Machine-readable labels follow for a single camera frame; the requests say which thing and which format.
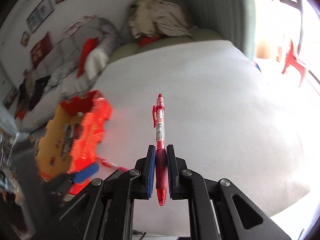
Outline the red gel pen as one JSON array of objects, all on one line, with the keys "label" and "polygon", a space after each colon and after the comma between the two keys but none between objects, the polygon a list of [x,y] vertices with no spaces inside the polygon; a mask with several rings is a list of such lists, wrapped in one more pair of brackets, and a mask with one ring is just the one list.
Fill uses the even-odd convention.
[{"label": "red gel pen", "polygon": [[160,206],[165,205],[168,188],[167,154],[164,129],[165,107],[162,94],[159,94],[152,107],[153,126],[156,130],[156,193]]}]

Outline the red patterned pen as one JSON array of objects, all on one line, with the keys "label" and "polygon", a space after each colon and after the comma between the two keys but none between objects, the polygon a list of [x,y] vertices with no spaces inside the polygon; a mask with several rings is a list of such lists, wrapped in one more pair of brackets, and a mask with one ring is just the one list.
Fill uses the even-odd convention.
[{"label": "red patterned pen", "polygon": [[128,168],[125,168],[125,167],[122,167],[122,166],[118,166],[114,163],[111,163],[109,161],[107,161],[106,159],[104,158],[101,158],[101,157],[96,157],[96,160],[101,163],[101,165],[104,165],[106,167],[109,167],[109,168],[112,168],[114,170],[121,170],[123,172],[127,172],[129,169]]}]

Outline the red cardboard box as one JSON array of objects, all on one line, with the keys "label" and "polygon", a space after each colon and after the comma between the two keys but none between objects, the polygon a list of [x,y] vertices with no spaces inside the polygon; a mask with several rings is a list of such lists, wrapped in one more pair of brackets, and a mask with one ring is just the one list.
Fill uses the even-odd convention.
[{"label": "red cardboard box", "polygon": [[38,144],[35,159],[40,177],[50,181],[95,163],[104,124],[111,115],[112,106],[99,90],[59,103]]}]

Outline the grey sofa with throw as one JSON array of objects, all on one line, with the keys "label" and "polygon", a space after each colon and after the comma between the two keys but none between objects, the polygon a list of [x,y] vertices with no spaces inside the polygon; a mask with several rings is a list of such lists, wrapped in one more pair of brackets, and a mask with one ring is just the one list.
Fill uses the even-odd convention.
[{"label": "grey sofa with throw", "polygon": [[[99,44],[88,55],[84,74],[76,77],[82,48],[88,38],[95,37]],[[61,101],[86,94],[122,44],[114,24],[100,17],[58,42],[36,69],[25,72],[15,113],[17,128],[36,130],[53,117]]]}]

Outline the red cushion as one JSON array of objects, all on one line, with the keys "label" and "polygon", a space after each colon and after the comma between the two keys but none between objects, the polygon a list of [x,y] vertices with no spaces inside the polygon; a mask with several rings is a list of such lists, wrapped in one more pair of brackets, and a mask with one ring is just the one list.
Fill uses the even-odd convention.
[{"label": "red cushion", "polygon": [[86,59],[88,57],[88,55],[90,54],[90,52],[99,44],[99,38],[95,37],[95,38],[88,38],[82,48],[82,52],[80,55],[80,59],[79,59],[79,64],[78,64],[78,71],[76,74],[76,77],[80,77],[82,74],[84,74],[84,66],[85,66],[85,62]]}]

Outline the red embroidered pillow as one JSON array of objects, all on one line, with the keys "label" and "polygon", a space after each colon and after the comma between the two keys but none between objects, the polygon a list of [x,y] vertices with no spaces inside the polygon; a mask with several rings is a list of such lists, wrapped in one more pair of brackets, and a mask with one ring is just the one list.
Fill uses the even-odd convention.
[{"label": "red embroidered pillow", "polygon": [[50,32],[47,32],[44,38],[37,42],[37,44],[35,44],[30,51],[31,62],[34,69],[38,67],[40,62],[50,53],[52,48],[53,46],[50,38]]}]

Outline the beige clothes pile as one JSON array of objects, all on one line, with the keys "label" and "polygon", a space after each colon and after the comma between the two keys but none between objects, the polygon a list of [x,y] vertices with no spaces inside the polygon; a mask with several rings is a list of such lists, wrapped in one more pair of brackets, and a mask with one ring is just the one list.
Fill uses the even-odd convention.
[{"label": "beige clothes pile", "polygon": [[191,36],[191,25],[182,8],[163,0],[138,0],[135,13],[129,18],[133,38],[141,36]]}]

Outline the red plastic chair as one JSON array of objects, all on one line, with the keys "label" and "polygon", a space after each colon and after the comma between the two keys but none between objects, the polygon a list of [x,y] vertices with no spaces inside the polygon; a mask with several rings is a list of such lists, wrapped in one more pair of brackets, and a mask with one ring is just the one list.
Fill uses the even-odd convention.
[{"label": "red plastic chair", "polygon": [[289,66],[293,66],[296,70],[299,71],[300,73],[300,83],[299,86],[301,86],[304,77],[306,75],[307,69],[305,67],[305,64],[302,61],[299,61],[299,59],[297,59],[296,55],[295,55],[295,51],[294,51],[294,46],[293,46],[293,41],[290,40],[290,47],[289,47],[289,51],[286,53],[286,57],[285,57],[285,64],[284,64],[284,68],[282,70],[282,74],[285,74],[287,71],[287,68]]}]

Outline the green curtain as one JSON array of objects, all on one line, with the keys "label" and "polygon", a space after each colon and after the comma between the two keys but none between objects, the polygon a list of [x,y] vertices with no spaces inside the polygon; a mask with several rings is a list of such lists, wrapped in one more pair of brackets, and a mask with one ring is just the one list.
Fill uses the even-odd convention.
[{"label": "green curtain", "polygon": [[196,24],[212,29],[253,59],[255,50],[254,0],[187,0]]}]

